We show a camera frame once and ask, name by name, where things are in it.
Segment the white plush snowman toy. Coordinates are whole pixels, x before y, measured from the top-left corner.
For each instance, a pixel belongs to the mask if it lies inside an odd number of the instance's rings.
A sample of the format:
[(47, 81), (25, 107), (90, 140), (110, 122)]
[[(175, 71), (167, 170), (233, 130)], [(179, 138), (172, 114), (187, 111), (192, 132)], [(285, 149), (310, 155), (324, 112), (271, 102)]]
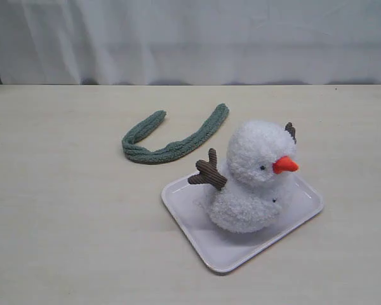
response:
[(214, 225), (230, 233), (255, 233), (272, 225), (293, 193), (297, 137), (292, 122), (251, 120), (231, 135), (225, 160), (209, 149), (187, 182), (210, 189), (203, 207)]

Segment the white backdrop curtain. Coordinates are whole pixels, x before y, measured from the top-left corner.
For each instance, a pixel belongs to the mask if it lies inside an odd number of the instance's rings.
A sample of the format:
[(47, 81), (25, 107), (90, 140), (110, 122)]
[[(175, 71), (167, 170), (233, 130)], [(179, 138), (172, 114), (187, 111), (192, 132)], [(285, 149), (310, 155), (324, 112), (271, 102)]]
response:
[(0, 85), (381, 84), (381, 1), (0, 1)]

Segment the green knitted scarf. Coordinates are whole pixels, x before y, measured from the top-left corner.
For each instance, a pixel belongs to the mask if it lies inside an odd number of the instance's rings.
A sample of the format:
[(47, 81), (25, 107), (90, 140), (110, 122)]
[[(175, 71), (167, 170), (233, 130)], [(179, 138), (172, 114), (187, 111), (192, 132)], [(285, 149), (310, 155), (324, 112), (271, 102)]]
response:
[(164, 121), (167, 112), (158, 110), (137, 123), (121, 139), (124, 156), (134, 163), (158, 165), (171, 163), (195, 151), (206, 143), (223, 125), (230, 113), (224, 104), (218, 104), (204, 123), (192, 134), (182, 140), (176, 140), (164, 147), (151, 151), (138, 145)]

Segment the white rectangular plastic tray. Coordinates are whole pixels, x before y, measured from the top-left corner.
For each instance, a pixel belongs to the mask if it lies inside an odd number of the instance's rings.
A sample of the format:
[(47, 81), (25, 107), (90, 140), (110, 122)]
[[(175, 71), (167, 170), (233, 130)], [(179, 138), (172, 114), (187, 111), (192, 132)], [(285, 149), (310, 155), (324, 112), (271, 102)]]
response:
[(192, 186), (187, 178), (165, 185), (161, 200), (197, 256), (216, 274), (233, 272), (315, 218), (324, 208), (318, 190), (295, 174), (291, 206), (273, 225), (256, 233), (230, 233), (212, 223), (201, 206), (208, 188)]

